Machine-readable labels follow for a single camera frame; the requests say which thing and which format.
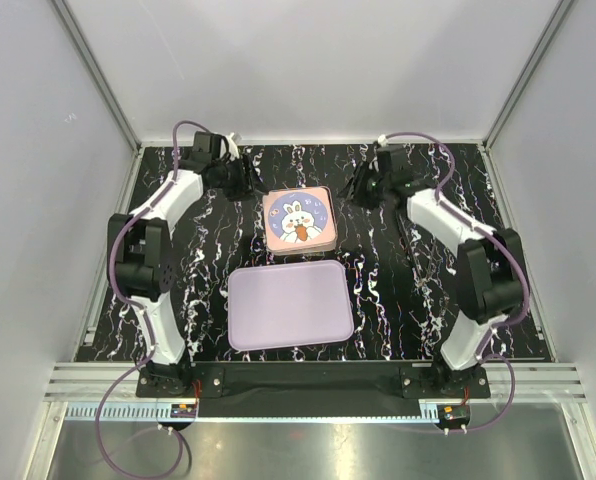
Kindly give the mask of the pink tin lid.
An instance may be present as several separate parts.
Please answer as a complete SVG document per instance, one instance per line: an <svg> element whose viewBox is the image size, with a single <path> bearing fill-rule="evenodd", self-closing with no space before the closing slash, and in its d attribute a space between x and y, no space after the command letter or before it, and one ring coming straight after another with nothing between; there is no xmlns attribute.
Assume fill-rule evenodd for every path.
<svg viewBox="0 0 596 480"><path fill-rule="evenodd" d="M330 190L324 186L273 190L263 196L266 247L337 243Z"/></svg>

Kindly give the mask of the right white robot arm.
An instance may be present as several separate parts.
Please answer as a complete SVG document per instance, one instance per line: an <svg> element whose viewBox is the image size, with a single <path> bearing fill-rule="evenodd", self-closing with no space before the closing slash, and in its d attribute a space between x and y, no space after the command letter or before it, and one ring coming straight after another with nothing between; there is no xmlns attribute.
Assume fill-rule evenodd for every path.
<svg viewBox="0 0 596 480"><path fill-rule="evenodd" d="M455 259L458 315L423 383L442 396L462 393L484 362L486 344L502 327L522 322L530 309L530 287L520 235L496 229L451 203L440 185L414 174L401 145L376 141L372 160L360 162L341 198L371 210L393 198L405 218L439 241Z"/></svg>

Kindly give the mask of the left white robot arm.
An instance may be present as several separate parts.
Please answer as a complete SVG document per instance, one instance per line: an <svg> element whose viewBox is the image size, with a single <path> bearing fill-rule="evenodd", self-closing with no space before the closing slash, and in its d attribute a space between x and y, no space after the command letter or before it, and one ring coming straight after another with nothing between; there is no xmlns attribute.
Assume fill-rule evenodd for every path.
<svg viewBox="0 0 596 480"><path fill-rule="evenodd" d="M266 190L238 142L235 133L196 132L187 152L173 149L173 167L158 189L138 207L108 221L108 282L116 298L133 310L145 341L144 357L135 369L147 387L162 388L167 396L200 386L171 301L175 228L209 190L222 191L230 201Z"/></svg>

